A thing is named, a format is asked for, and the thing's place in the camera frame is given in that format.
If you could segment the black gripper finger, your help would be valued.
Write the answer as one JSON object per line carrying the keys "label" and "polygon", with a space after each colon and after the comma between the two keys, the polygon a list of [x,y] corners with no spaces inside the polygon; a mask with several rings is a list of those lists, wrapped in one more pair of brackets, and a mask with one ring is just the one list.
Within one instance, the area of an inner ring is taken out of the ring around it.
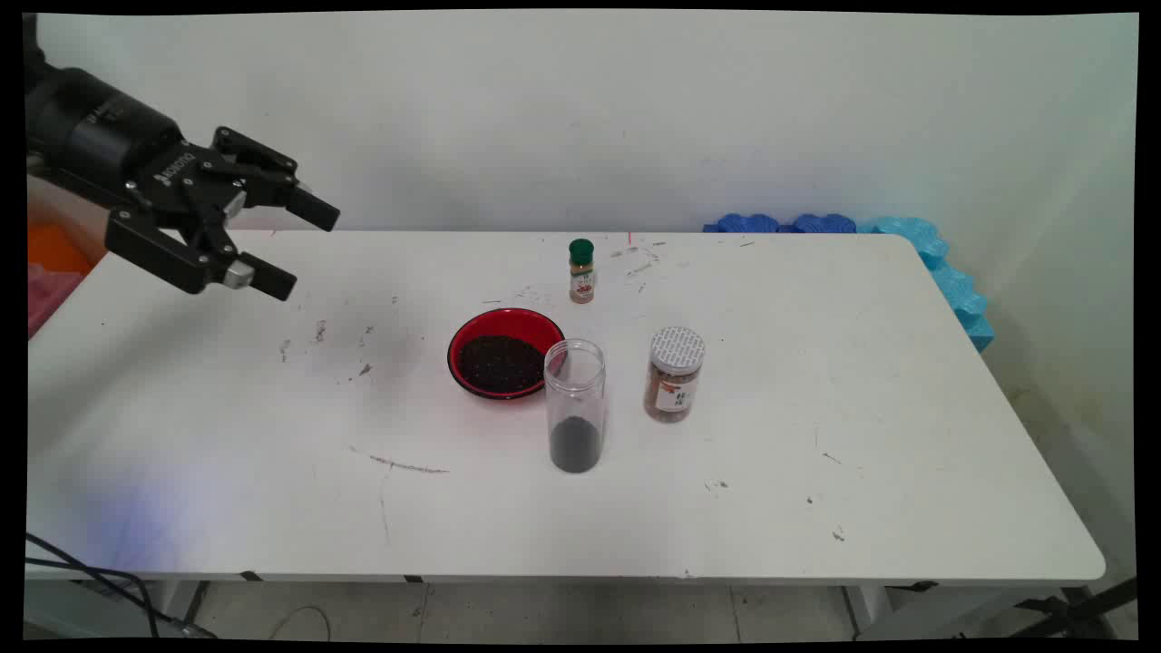
{"label": "black gripper finger", "polygon": [[210,177],[238,182],[246,193],[246,210],[282,208],[324,231],[336,227],[340,210],[302,185],[296,177],[298,165],[289,156],[223,125],[215,130],[210,151]]}
{"label": "black gripper finger", "polygon": [[221,285],[286,301],[298,282],[295,274],[240,251],[212,221],[192,229],[192,241],[181,241],[158,227],[153,211],[115,208],[104,224],[104,247],[192,295]]}

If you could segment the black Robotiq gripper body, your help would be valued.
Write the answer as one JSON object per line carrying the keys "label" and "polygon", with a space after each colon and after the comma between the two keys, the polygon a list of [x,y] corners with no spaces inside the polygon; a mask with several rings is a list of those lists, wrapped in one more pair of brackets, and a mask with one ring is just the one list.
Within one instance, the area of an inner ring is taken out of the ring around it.
{"label": "black Robotiq gripper body", "polygon": [[108,239],[223,239],[248,206],[219,151],[80,69],[26,64],[26,151],[39,177],[111,211]]}

